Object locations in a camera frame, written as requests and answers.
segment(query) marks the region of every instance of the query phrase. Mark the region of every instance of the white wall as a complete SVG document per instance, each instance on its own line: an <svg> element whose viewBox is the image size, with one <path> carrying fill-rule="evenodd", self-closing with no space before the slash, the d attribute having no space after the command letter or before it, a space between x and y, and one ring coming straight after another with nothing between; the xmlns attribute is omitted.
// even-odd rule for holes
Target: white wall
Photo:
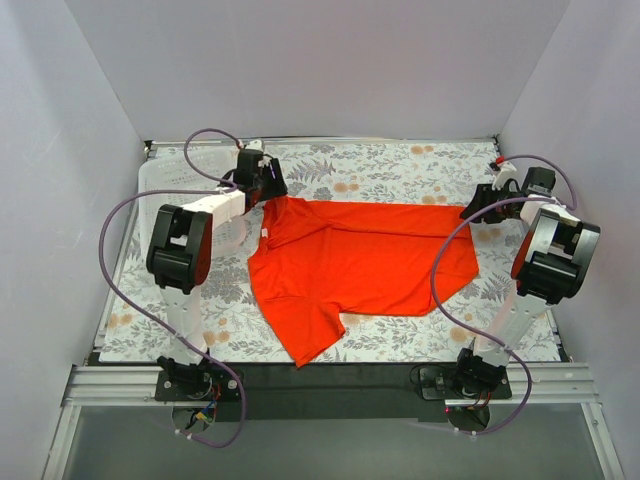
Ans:
<svg viewBox="0 0 640 480"><path fill-rule="evenodd" d="M136 131L498 133L568 0L67 0Z"/></svg>
<svg viewBox="0 0 640 480"><path fill-rule="evenodd" d="M142 144L63 0L0 0L0 45L0 478L35 479L104 305L99 227Z"/></svg>
<svg viewBox="0 0 640 480"><path fill-rule="evenodd" d="M565 167L580 216L602 227L557 317L569 353L591 366L628 478L640 477L639 46L638 2L572 1L502 132L506 153Z"/></svg>

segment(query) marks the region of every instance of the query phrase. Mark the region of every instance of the floral tablecloth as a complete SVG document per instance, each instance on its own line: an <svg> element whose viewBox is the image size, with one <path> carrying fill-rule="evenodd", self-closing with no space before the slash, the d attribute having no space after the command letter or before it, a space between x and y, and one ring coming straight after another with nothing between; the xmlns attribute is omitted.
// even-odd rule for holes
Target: floral tablecloth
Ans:
<svg viewBox="0 0 640 480"><path fill-rule="evenodd" d="M476 184L491 180L487 164L495 158L490 142L274 144L267 150L281 159L290 195L340 202L464 205L472 198ZM157 158L176 151L160 149ZM240 250L233 256L214 259L202 288L205 338L211 354L223 361L291 361L262 316L249 282L247 259L257 247L262 215L262 209L255 208L245 216L247 237ZM507 294L509 270L522 239L521 224L510 220L494 226L474 225L472 232L480 275L446 306L470 325L484 328ZM136 226L120 287L140 305L164 316L138 238ZM341 317L346 327L344 337L315 361L454 361L460 348L472 339L438 311L424 317ZM117 299L100 359L154 361L166 351L168 343L164 330ZM517 353L528 361L559 360L546 317L534 323Z"/></svg>

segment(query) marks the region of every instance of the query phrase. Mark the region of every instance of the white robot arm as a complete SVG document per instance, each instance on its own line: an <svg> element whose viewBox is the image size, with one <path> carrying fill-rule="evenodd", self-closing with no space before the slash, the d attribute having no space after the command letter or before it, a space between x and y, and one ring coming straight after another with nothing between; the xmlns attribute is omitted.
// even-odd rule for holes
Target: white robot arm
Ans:
<svg viewBox="0 0 640 480"><path fill-rule="evenodd" d="M573 297L587 273L600 228L571 215L560 202L549 203L555 185L555 173L541 167L530 168L523 187L510 190L515 168L509 162L492 164L496 171L493 184L478 185L470 205L462 213L468 218L481 208L504 198L522 195L540 197L545 202L528 201L523 206L488 212L476 222L498 223L520 218L528 232L511 270L507 299L486 332L505 344L478 336L471 348L458 356L456 377L467 391L493 392L505 378L509 351L518 346L532 323L563 298Z"/></svg>
<svg viewBox="0 0 640 480"><path fill-rule="evenodd" d="M201 351L207 350L200 314L200 289L211 266L213 230L234 217L244 215L257 202L286 195L287 187L278 159L264 153L262 140L254 140L238 152L233 175L238 189L205 196L182 205L163 205L156 218L149 246L147 270L166 302L167 323L177 335ZM164 360L185 367L198 364L200 356L173 338Z"/></svg>

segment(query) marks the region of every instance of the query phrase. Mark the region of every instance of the t-shirt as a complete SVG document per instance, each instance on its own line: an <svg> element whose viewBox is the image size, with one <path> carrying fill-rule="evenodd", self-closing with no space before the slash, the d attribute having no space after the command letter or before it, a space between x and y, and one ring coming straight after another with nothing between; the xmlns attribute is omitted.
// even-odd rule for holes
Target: t-shirt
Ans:
<svg viewBox="0 0 640 480"><path fill-rule="evenodd" d="M342 337L340 312L424 315L435 308L431 266L462 207L308 202L279 197L264 206L262 237L249 259L263 315L298 367ZM442 257L445 301L478 274L469 228Z"/></svg>

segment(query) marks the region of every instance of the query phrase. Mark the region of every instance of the glass panel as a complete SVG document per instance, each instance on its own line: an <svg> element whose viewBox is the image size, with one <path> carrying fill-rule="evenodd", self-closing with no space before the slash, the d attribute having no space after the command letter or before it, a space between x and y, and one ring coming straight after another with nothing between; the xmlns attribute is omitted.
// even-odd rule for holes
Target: glass panel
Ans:
<svg viewBox="0 0 640 480"><path fill-rule="evenodd" d="M492 406L491 424L513 407ZM82 409L65 479L603 478L580 405L530 405L472 440L409 419L250 421L230 448L172 433L165 407ZM222 440L235 427L213 425Z"/></svg>

